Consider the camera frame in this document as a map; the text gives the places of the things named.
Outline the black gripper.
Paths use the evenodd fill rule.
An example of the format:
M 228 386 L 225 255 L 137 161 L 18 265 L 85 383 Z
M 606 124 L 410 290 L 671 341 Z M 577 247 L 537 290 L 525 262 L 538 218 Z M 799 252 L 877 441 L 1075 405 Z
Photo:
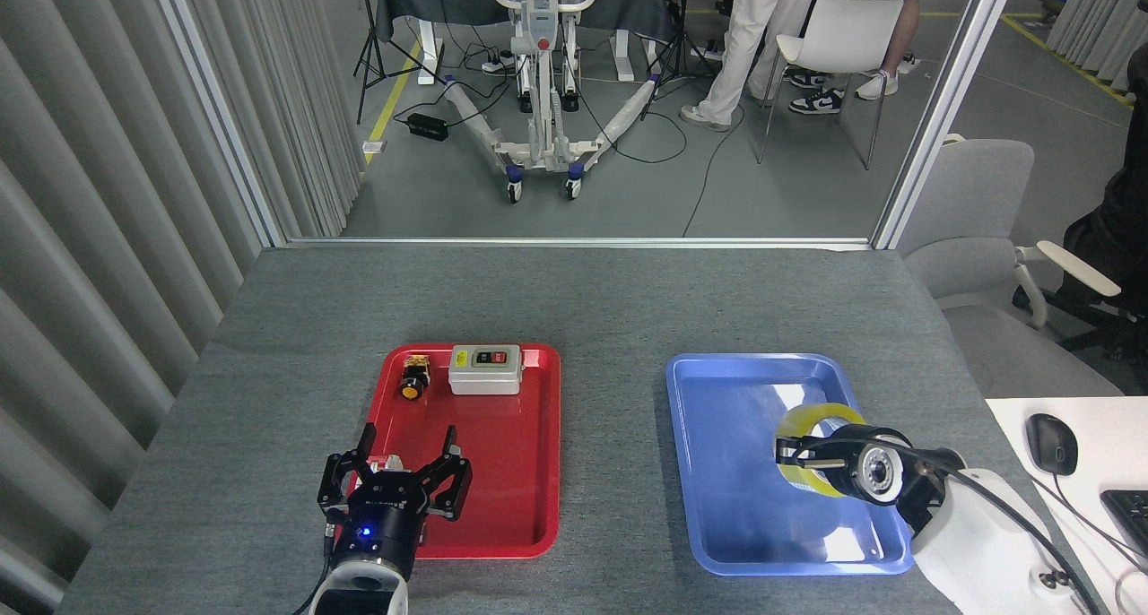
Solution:
M 344 506 L 347 520 L 332 553 L 332 567 L 365 560 L 391 567 L 403 579 L 413 575 L 418 536 L 426 514 L 458 521 L 473 478 L 473 465 L 461 456 L 457 427 L 448 426 L 441 453 L 414 473 L 377 473 L 369 454 L 377 426 L 366 423 L 352 450 L 326 459 L 317 504 L 325 513 Z M 344 483 L 356 472 L 360 485 Z
M 862 426 L 843 426 L 830 439 L 776 439 L 776 464 L 799 469 L 829 469 L 827 480 L 831 485 L 856 486 L 858 456 L 864 444 L 853 439 L 861 438 L 862 431 Z M 821 453 L 824 447 L 827 456 Z

